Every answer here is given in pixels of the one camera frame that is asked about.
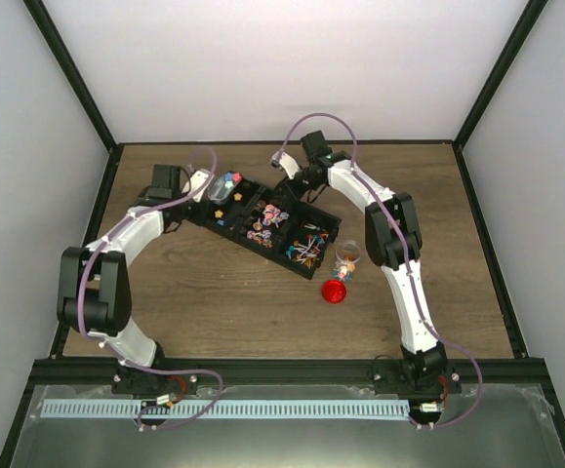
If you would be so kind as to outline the silver metal scoop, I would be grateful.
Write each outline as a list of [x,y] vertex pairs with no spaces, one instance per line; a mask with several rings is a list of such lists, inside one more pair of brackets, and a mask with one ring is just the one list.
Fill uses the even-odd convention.
[[218,176],[207,189],[208,200],[214,204],[223,205],[241,181],[242,175],[233,171]]

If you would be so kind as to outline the black candy tray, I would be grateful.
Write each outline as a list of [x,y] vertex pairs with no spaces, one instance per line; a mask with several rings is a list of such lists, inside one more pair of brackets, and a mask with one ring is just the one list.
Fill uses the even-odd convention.
[[190,220],[310,280],[336,240],[342,220],[306,202],[284,205],[273,190],[242,176],[223,205],[207,192]]

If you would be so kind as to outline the clear plastic jar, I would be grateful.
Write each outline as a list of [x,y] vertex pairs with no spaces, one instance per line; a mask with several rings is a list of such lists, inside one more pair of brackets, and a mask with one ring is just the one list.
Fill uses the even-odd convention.
[[361,257],[359,244],[354,240],[345,240],[335,248],[333,277],[341,282],[352,279]]

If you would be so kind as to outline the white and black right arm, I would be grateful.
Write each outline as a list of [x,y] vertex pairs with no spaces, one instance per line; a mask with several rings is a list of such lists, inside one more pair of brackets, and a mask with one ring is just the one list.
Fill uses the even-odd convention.
[[426,392],[446,370],[447,356],[424,295],[423,238],[412,197],[380,185],[359,168],[354,153],[333,151],[319,131],[301,145],[305,167],[284,147],[272,155],[271,166],[285,173],[276,190],[298,200],[310,189],[330,187],[364,214],[366,253],[386,277],[400,323],[404,383]]

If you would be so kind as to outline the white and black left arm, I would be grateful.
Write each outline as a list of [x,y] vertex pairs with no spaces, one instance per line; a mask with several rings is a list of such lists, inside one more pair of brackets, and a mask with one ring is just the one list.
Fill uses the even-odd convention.
[[107,347],[123,366],[135,368],[135,382],[146,393],[169,382],[159,363],[162,349],[132,317],[129,267],[173,223],[186,219],[215,180],[210,170],[191,172],[156,165],[151,183],[124,216],[97,240],[61,255],[57,318],[80,335]]

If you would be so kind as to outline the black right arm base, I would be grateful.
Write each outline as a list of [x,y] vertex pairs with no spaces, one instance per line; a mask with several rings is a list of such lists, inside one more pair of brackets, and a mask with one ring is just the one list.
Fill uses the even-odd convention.
[[442,343],[428,351],[410,351],[400,346],[401,357],[395,359],[383,354],[369,364],[367,376],[377,389],[385,393],[410,396],[430,396],[447,389],[449,394],[460,394],[462,386],[452,378],[456,371],[448,360]]

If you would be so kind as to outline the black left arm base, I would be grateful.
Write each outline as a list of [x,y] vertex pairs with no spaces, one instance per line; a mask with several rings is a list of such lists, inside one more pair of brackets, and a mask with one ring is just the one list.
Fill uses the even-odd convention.
[[169,393],[193,395],[197,390],[198,375],[192,371],[200,370],[200,366],[178,366],[178,362],[165,360],[160,364],[155,364],[154,367],[162,371],[189,371],[189,374],[161,375],[123,366],[121,361],[117,360],[111,384],[112,393],[137,398],[152,398]]

